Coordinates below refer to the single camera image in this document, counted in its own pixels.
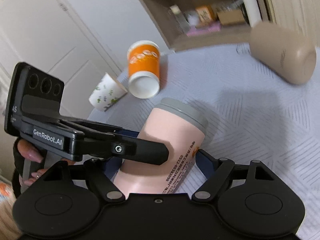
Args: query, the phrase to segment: white paper cup with green print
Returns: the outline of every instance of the white paper cup with green print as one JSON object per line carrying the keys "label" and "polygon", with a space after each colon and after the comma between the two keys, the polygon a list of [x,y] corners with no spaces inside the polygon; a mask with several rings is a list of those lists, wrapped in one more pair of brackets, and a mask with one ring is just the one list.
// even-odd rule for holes
{"label": "white paper cup with green print", "polygon": [[96,109],[107,111],[126,93],[127,90],[125,87],[118,80],[106,73],[89,97],[89,102]]}

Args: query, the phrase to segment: black handheld device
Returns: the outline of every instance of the black handheld device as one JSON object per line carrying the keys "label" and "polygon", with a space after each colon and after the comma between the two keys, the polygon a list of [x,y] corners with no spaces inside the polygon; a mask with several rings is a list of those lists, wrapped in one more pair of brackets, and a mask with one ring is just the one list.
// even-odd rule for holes
{"label": "black handheld device", "polygon": [[[106,175],[111,157],[155,165],[168,159],[162,143],[137,139],[132,131],[59,114],[64,84],[27,63],[15,67],[7,101],[7,133],[33,143],[58,161],[17,199],[13,217],[24,233],[38,239],[223,239],[297,240],[305,209],[300,198],[258,160],[236,165],[199,150],[196,164],[207,181],[187,194],[130,194]],[[29,176],[30,168],[26,166]],[[88,189],[74,185],[85,180]],[[245,183],[232,187],[234,180]]]}

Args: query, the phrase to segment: human hand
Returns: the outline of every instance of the human hand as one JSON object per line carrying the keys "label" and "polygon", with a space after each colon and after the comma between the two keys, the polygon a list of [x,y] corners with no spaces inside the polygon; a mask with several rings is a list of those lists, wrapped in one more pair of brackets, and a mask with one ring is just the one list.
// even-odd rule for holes
{"label": "human hand", "polygon": [[[25,139],[19,140],[17,144],[17,148],[19,153],[21,154],[22,157],[25,159],[28,159],[33,162],[40,163],[43,160],[43,157],[39,153],[39,151],[28,141]],[[62,159],[64,161],[67,161],[69,165],[73,165],[75,162],[67,160],[67,159]],[[31,178],[27,179],[24,181],[24,184],[27,186],[31,186],[37,179],[39,179],[48,169],[40,169],[36,172],[31,173]]]}

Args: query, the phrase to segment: gray lid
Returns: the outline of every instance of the gray lid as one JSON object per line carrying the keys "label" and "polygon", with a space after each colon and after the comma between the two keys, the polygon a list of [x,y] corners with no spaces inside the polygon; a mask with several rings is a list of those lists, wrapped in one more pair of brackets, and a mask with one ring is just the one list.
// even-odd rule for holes
{"label": "gray lid", "polygon": [[201,132],[206,134],[208,120],[201,112],[194,109],[192,106],[188,106],[176,99],[163,98],[160,103],[155,106],[155,108],[166,110],[183,118],[197,127]]}

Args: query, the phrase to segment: pink tumbler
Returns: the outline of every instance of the pink tumbler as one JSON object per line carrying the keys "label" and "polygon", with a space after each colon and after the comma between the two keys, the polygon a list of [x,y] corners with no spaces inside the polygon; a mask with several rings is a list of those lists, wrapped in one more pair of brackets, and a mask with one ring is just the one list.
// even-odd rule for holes
{"label": "pink tumbler", "polygon": [[164,143],[168,160],[161,165],[124,160],[114,184],[126,197],[130,193],[172,193],[203,142],[207,126],[207,119],[193,107],[163,98],[138,138]]}

